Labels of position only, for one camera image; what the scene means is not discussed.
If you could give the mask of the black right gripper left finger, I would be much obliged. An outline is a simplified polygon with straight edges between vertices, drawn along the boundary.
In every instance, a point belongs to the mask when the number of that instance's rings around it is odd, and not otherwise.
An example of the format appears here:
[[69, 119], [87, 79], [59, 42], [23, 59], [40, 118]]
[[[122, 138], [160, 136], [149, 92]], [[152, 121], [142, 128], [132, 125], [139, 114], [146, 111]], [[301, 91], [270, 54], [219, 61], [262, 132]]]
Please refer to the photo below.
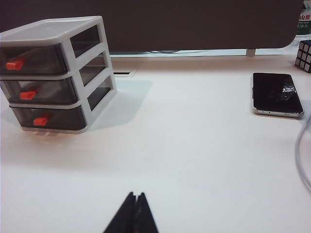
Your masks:
[[129, 233], [131, 231], [131, 221], [135, 203], [136, 196], [133, 192], [130, 192], [109, 222], [104, 233]]

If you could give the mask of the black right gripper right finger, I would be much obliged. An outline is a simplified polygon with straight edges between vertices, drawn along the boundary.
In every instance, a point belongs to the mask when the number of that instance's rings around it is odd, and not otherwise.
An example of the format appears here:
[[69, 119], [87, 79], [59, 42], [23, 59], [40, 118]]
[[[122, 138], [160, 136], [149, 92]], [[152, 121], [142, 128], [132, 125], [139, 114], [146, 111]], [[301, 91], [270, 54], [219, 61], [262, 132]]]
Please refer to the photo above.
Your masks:
[[153, 218], [151, 209], [144, 193], [137, 199], [136, 205], [136, 232], [137, 233], [157, 233], [158, 229]]

